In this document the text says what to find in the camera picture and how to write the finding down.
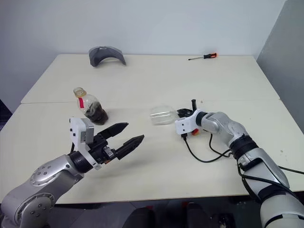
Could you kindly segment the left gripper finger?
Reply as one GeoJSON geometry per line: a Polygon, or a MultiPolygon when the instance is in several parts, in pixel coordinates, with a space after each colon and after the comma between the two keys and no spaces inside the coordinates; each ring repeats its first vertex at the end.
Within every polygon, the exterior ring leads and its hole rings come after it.
{"type": "Polygon", "coordinates": [[[129,124],[128,123],[115,123],[112,126],[102,130],[98,133],[105,140],[120,134],[129,124]]]}
{"type": "Polygon", "coordinates": [[[139,135],[126,141],[120,148],[116,150],[116,158],[121,160],[126,155],[134,151],[143,141],[144,135],[139,135]]]}

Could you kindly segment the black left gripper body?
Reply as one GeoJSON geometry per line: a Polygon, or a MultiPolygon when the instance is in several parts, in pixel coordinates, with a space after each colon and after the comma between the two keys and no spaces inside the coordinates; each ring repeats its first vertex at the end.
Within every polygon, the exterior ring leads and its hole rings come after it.
{"type": "Polygon", "coordinates": [[[111,149],[107,140],[98,133],[89,144],[89,153],[98,164],[107,164],[117,157],[116,150],[111,149]]]}

